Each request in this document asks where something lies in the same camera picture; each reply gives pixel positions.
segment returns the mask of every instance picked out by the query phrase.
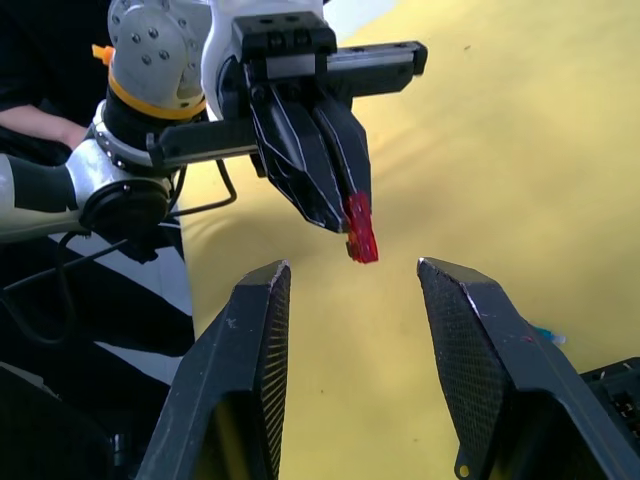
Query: yellow tablecloth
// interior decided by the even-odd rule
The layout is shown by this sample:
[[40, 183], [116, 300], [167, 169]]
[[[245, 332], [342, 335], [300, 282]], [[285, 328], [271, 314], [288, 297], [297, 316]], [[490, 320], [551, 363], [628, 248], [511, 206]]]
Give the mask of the yellow tablecloth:
[[[404, 93], [356, 104], [376, 265], [228, 162], [240, 200], [184, 223], [196, 326], [244, 273], [291, 261], [283, 480], [453, 478], [420, 256], [496, 278], [579, 370], [640, 353], [639, 31], [637, 0], [402, 0], [361, 31], [431, 52]], [[212, 164], [187, 185], [183, 206], [224, 195]]]

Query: black clothing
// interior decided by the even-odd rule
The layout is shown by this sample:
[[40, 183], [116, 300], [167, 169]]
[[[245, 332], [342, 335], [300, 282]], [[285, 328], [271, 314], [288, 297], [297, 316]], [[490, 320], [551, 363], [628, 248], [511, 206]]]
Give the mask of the black clothing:
[[107, 0], [2, 0], [0, 111], [48, 100], [89, 126], [107, 87], [91, 45], [109, 44], [108, 7]]

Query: red gummy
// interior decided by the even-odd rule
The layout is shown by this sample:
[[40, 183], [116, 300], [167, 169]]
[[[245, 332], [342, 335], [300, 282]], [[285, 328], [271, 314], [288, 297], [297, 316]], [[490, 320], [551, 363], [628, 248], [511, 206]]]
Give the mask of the red gummy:
[[349, 256], [359, 263], [378, 261], [378, 244], [371, 223], [369, 197], [364, 192], [356, 192], [347, 202], [349, 238], [347, 250]]

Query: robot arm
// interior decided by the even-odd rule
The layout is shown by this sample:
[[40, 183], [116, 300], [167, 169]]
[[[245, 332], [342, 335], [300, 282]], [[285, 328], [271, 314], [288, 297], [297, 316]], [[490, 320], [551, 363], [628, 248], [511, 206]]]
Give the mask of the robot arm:
[[[417, 42], [338, 49], [323, 3], [113, 0], [115, 48], [97, 49], [109, 88], [90, 134], [67, 165], [40, 171], [58, 179], [48, 189], [20, 183], [20, 162], [4, 160], [0, 242], [74, 226], [134, 240], [166, 216], [180, 167], [249, 155], [307, 221], [348, 234], [352, 258], [377, 260], [366, 133], [351, 105], [401, 91], [427, 51]], [[207, 102], [218, 121], [207, 121]], [[23, 208], [25, 189], [40, 190], [41, 203], [75, 202]]]

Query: yellow surface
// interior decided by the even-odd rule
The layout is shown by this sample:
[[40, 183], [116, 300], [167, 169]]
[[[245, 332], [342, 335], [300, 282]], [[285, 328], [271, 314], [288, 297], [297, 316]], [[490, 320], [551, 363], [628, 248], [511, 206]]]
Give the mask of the yellow surface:
[[[185, 219], [196, 324], [247, 271], [291, 261], [282, 480], [453, 478], [420, 256], [498, 279], [579, 370], [640, 354], [638, 32], [637, 0], [405, 0], [361, 31], [350, 43], [431, 51], [404, 93], [356, 105], [377, 265], [228, 162], [237, 205]], [[191, 169], [183, 205], [222, 195], [213, 165]]]

